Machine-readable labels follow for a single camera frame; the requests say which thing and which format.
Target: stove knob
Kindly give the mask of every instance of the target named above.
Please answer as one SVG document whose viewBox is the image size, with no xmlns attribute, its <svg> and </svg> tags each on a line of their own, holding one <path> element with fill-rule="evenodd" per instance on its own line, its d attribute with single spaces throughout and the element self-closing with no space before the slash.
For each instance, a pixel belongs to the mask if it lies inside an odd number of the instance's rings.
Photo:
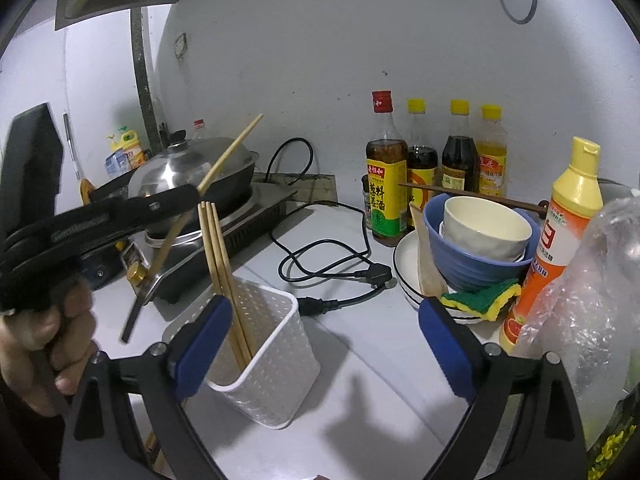
<svg viewBox="0 0 640 480">
<path fill-rule="evenodd" d="M 133 262 L 127 269 L 127 279 L 133 286 L 139 286 L 146 276 L 146 267 L 140 262 Z"/>
</svg>

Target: dark sleeve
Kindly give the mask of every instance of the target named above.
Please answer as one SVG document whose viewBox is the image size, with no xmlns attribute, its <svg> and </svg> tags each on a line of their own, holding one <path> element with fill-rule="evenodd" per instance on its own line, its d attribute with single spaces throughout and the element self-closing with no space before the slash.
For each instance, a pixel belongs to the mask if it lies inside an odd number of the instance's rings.
<svg viewBox="0 0 640 480">
<path fill-rule="evenodd" d="M 57 480 L 64 422 L 22 402 L 0 378 L 0 479 Z"/>
</svg>

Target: metal screw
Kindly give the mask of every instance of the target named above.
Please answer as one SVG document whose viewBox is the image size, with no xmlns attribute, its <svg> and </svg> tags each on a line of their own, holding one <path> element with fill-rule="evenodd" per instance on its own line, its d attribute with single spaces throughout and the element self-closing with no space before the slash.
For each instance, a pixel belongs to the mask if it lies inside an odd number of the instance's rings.
<svg viewBox="0 0 640 480">
<path fill-rule="evenodd" d="M 496 343 L 487 343 L 482 348 L 484 348 L 484 353 L 491 357 L 496 357 L 502 353 L 502 348 Z"/>
<path fill-rule="evenodd" d="M 166 352 L 166 345 L 164 343 L 153 343 L 149 347 L 149 353 L 155 357 L 162 355 Z"/>
<path fill-rule="evenodd" d="M 553 365 L 560 364 L 560 356 L 555 352 L 547 352 L 546 360 L 549 361 Z"/>
<path fill-rule="evenodd" d="M 107 358 L 107 354 L 98 350 L 94 355 L 91 356 L 91 362 L 94 365 L 97 365 L 98 363 L 101 363 L 102 361 L 104 361 L 106 358 Z"/>
</svg>

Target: human hand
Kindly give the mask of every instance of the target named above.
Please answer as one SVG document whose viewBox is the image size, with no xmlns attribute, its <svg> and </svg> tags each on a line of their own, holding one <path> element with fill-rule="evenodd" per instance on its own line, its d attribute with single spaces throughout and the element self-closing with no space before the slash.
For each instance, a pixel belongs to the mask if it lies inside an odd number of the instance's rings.
<svg viewBox="0 0 640 480">
<path fill-rule="evenodd" d="M 51 350 L 50 364 L 56 371 L 56 387 L 64 395 L 73 395 L 89 357 L 97 350 L 92 341 L 95 318 L 91 313 L 91 291 L 83 280 L 68 291 L 62 301 L 44 312 L 26 310 L 14 316 L 0 317 L 0 373 L 7 386 L 32 410 L 53 416 L 56 410 L 38 382 L 31 365 L 30 352 L 42 350 L 56 336 L 62 311 L 68 319 L 64 333 Z"/>
</svg>

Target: blue bowl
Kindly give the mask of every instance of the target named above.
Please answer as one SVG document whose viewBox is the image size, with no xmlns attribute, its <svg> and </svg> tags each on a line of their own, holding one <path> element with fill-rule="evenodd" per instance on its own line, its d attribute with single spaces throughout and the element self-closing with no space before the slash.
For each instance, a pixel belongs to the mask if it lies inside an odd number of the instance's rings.
<svg viewBox="0 0 640 480">
<path fill-rule="evenodd" d="M 540 239 L 540 227 L 522 209 L 514 209 L 531 225 L 532 235 L 527 244 L 524 258 L 519 262 L 498 262 L 463 251 L 438 232 L 444 216 L 444 203 L 450 198 L 447 194 L 438 195 L 427 202 L 424 207 L 424 223 L 429 230 L 433 261 L 443 278 L 456 290 L 475 292 L 495 283 L 521 279 L 527 273 L 529 265 L 536 253 Z"/>
</svg>

